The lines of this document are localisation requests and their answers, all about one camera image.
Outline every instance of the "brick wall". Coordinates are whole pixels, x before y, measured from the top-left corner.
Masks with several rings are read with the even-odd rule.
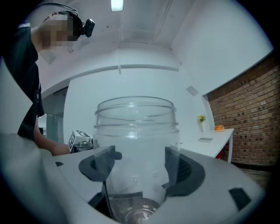
[[[270,54],[208,94],[215,125],[234,128],[232,161],[274,165],[280,155],[280,66]],[[222,159],[227,160],[228,144]]]

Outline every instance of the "floor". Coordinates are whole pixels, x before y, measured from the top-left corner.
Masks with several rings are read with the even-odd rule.
[[[257,171],[257,170],[248,170],[241,169],[245,174],[247,174],[250,178],[256,181],[261,187],[264,189],[267,188],[268,182],[271,177],[271,172],[268,171]]]

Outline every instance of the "orange object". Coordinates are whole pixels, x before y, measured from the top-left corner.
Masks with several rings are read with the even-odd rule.
[[[223,125],[217,125],[214,128],[214,132],[219,132],[219,131],[224,131],[224,126]]]

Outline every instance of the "white wall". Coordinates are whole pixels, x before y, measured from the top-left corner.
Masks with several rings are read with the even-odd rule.
[[[201,95],[235,78],[273,49],[255,19],[233,0],[196,0],[171,47]]]
[[[73,53],[59,52],[48,65],[40,56],[37,65],[45,97],[63,87],[77,76],[121,67],[166,67],[178,70],[180,64],[170,49],[143,43],[122,42],[103,45],[90,44]]]
[[[179,78],[181,81],[180,84],[182,85],[182,87],[185,90],[189,86],[193,86],[195,89],[198,89],[197,85],[195,85],[195,83],[193,81],[193,77],[189,75],[189,73],[184,65],[182,65],[180,67],[178,73],[179,73]],[[192,105],[189,105],[189,102],[184,102],[184,103],[188,104],[188,106],[192,106],[192,110],[195,114],[195,117],[193,119],[197,121],[197,116],[205,115],[206,116],[206,129],[213,130],[214,129],[214,120],[213,120],[212,111],[211,111],[207,98],[205,99],[205,97],[202,96],[200,92],[195,96],[192,96],[187,90],[186,90],[186,92],[193,103],[192,103]],[[192,133],[192,138],[195,138],[196,134],[197,133],[195,133],[195,132]]]
[[[94,115],[102,101],[124,96],[152,96],[170,100],[177,108],[182,147],[198,132],[197,114],[191,95],[182,85],[182,73],[170,70],[133,68],[102,71],[71,80],[66,95],[63,129],[68,142],[73,129],[93,134]]]

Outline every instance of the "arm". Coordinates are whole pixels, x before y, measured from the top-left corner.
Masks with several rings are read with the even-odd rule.
[[[33,130],[33,134],[34,142],[36,143],[36,145],[41,149],[46,149],[50,151],[53,156],[70,153],[68,145],[54,142],[40,133],[40,129],[38,126],[38,117],[36,117],[36,123]]]

